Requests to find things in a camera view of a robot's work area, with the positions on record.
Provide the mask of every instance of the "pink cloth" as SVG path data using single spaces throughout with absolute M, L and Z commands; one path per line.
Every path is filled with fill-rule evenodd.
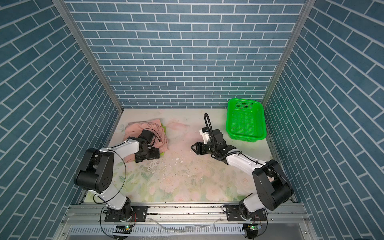
M 156 136 L 154 147 L 159 148 L 160 153 L 167 151 L 168 139 L 164 132 L 164 128 L 161 126 L 160 119 L 154 119 L 148 122 L 135 122 L 127 125 L 127 127 L 125 128 L 124 139 L 127 139 L 128 137 L 138 137 L 145 128 L 150 128 L 158 132 L 158 134 L 160 135 L 160 142 L 157 139 L 159 137 L 157 133 L 155 131 L 147 129 L 148 131 L 153 132 Z M 128 155 L 124 158 L 124 160 L 125 162 L 132 162 L 135 160 L 135 155 Z

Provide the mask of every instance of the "green plastic basket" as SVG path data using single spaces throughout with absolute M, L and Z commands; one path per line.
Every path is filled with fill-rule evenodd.
M 229 100 L 226 129 L 232 139 L 247 142 L 264 139 L 266 127 L 263 105 L 254 100 Z

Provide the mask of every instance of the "blue brick wall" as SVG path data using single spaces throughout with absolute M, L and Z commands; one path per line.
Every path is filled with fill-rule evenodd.
M 383 13 L 317 0 L 265 108 L 320 239 L 384 239 Z
M 51 238 L 118 113 L 50 0 L 0 6 L 0 239 Z
M 66 1 L 125 108 L 261 101 L 305 0 Z

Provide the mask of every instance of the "metal base plate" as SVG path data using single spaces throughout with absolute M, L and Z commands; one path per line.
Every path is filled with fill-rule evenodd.
M 225 205 L 227 221 L 229 222 L 237 222 L 244 221 L 244 219 L 240 215 L 239 205 Z M 266 213 L 264 209 L 259 209 L 256 211 L 256 215 L 260 218 L 260 221 L 266 221 Z
M 145 218 L 147 217 L 148 206 L 131 206 L 133 212 L 136 213 L 136 222 L 145 222 Z M 106 215 L 104 222 L 119 222 L 117 218 L 114 218 L 112 215 Z

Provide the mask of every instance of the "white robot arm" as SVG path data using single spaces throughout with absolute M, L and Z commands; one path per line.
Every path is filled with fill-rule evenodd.
M 74 183 L 96 194 L 107 204 L 109 214 L 122 222 L 128 220 L 131 217 L 131 201 L 111 184 L 113 167 L 121 161 L 125 164 L 124 157 L 130 154 L 135 154 L 136 162 L 160 158 L 159 149 L 152 147 L 152 141 L 156 140 L 153 138 L 154 133 L 143 130 L 139 137 L 129 137 L 114 147 L 88 149 L 76 170 Z
M 252 176 L 255 193 L 239 203 L 239 210 L 245 219 L 252 218 L 259 209 L 274 210 L 287 201 L 293 194 L 293 188 L 275 160 L 263 161 L 243 154 L 234 146 L 227 145 L 220 130 L 212 129 L 208 114 L 204 114 L 205 127 L 200 130 L 203 142 L 197 142 L 191 149 L 199 155 L 211 154 L 212 158 L 235 166 Z

